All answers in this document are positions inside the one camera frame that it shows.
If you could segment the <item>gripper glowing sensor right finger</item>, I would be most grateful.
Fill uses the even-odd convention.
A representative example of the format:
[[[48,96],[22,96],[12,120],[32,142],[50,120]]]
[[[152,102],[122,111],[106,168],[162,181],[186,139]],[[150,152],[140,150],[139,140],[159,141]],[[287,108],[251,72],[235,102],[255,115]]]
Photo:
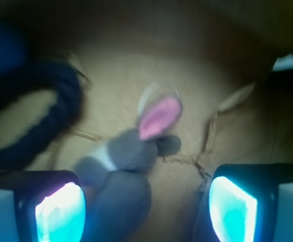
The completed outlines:
[[[293,241],[293,163],[221,165],[209,214],[219,241]]]

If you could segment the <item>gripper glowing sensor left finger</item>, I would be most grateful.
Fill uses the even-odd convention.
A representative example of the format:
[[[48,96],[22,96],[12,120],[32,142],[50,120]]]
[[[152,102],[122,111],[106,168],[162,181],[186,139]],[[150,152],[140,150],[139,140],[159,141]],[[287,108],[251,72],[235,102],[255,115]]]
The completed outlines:
[[[85,217],[73,172],[0,171],[0,241],[80,241]]]

